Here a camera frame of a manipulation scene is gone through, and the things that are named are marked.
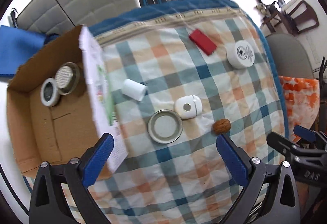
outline wooden chair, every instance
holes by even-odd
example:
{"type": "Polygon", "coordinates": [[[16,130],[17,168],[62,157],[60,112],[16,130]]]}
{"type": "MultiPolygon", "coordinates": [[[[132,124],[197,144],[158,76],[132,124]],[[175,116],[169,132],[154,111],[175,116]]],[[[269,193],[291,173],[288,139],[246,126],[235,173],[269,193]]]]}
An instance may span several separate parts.
{"type": "Polygon", "coordinates": [[[267,25],[270,32],[274,33],[276,32],[275,27],[279,24],[283,23],[285,28],[287,29],[287,32],[292,35],[298,35],[304,32],[307,32],[311,29],[314,29],[319,26],[318,16],[314,9],[309,5],[306,1],[300,1],[296,7],[290,12],[286,13],[285,11],[278,11],[277,8],[274,5],[269,6],[269,11],[271,12],[270,17],[264,18],[264,25],[267,25]],[[295,13],[295,11],[301,6],[305,5],[306,10],[304,10],[301,14],[299,14],[296,17],[292,17],[292,15],[295,13]],[[280,18],[277,24],[274,26],[270,23],[272,19],[277,19],[276,16],[280,18]],[[304,24],[305,22],[308,22],[310,20],[314,20],[316,23],[313,26],[307,27],[305,29],[299,30],[298,27],[301,24],[304,24]]]}

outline brown nut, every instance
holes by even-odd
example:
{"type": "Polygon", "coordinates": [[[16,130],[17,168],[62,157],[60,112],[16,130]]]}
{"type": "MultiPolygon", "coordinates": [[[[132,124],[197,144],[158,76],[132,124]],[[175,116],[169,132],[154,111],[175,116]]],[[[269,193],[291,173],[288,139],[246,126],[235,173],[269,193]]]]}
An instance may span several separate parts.
{"type": "Polygon", "coordinates": [[[231,122],[227,119],[218,120],[214,123],[213,129],[217,135],[227,133],[231,129],[231,122]]]}

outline cardboard box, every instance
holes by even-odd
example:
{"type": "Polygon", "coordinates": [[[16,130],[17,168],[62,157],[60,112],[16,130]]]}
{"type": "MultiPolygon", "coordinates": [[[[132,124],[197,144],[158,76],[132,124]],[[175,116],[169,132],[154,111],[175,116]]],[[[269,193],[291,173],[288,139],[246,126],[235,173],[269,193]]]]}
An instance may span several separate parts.
{"type": "MultiPolygon", "coordinates": [[[[94,64],[94,57],[88,56],[90,52],[87,50],[93,50],[94,46],[98,52],[102,51],[88,29],[78,26],[44,46],[19,67],[11,80],[7,90],[8,127],[15,159],[24,176],[35,178],[43,161],[57,165],[80,157],[104,132],[114,136],[115,145],[99,179],[109,178],[126,158],[126,148],[114,112],[106,110],[103,94],[101,100],[98,99],[99,94],[95,94],[97,87],[94,85],[96,82],[98,85],[99,80],[93,79],[97,76],[92,75],[92,71],[99,66],[104,67],[104,62],[94,64]],[[83,68],[87,91],[82,95],[72,92],[61,96],[56,106],[46,107],[40,100],[41,85],[45,79],[54,77],[65,62],[73,62],[83,68]],[[103,124],[104,119],[112,117],[114,122],[111,120],[103,124]]],[[[110,90],[107,92],[105,95],[110,106],[110,90]]]]}

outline blue gripper pad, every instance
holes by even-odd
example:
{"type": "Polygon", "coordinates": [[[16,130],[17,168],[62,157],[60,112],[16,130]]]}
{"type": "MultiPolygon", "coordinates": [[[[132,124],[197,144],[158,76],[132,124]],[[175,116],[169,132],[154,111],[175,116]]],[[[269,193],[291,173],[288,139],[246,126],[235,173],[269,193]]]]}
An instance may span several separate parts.
{"type": "Polygon", "coordinates": [[[95,150],[83,171],[82,183],[85,188],[95,184],[104,164],[113,150],[113,136],[109,135],[95,150]]]}
{"type": "Polygon", "coordinates": [[[304,128],[300,125],[295,125],[293,132],[295,135],[297,135],[309,142],[314,142],[316,140],[316,134],[314,131],[304,128]]]}
{"type": "Polygon", "coordinates": [[[216,147],[236,184],[246,187],[249,182],[247,167],[222,135],[217,136],[216,147]]]}

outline checkered bedsheet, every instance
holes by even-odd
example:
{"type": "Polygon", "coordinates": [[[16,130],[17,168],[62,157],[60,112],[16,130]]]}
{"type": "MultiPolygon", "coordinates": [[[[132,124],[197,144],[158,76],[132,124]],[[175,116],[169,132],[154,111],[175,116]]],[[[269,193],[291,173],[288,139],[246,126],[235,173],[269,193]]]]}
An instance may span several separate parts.
{"type": "MultiPolygon", "coordinates": [[[[281,86],[263,35],[235,3],[181,0],[162,7],[136,9],[128,18],[90,28],[105,51],[129,155],[112,178],[89,190],[113,224],[217,223],[240,188],[217,152],[212,124],[229,119],[228,135],[237,146],[250,157],[277,164],[280,157],[267,146],[266,136],[272,130],[288,133],[278,95],[281,86]],[[189,40],[196,28],[217,45],[212,55],[189,40]],[[255,63],[236,70],[227,61],[226,48],[242,39],[254,47],[255,63]],[[148,87],[141,102],[122,95],[127,78],[148,87]],[[151,115],[173,110],[174,102],[186,95],[201,99],[202,114],[183,120],[183,132],[175,142],[151,140],[151,115]]],[[[65,194],[74,216],[81,219],[67,188],[65,194]]]]}

